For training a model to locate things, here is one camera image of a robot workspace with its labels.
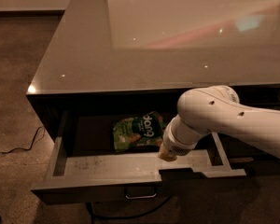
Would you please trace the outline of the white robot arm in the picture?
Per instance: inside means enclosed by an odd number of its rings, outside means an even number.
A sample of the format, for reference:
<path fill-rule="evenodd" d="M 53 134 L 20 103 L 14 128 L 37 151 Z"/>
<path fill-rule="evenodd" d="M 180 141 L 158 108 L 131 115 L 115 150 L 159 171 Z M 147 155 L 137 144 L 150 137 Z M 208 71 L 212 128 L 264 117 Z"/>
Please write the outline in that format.
<path fill-rule="evenodd" d="M 175 161 L 210 133 L 226 134 L 280 159 L 280 111 L 242 105 L 228 86 L 191 89 L 179 97 L 159 158 Z"/>

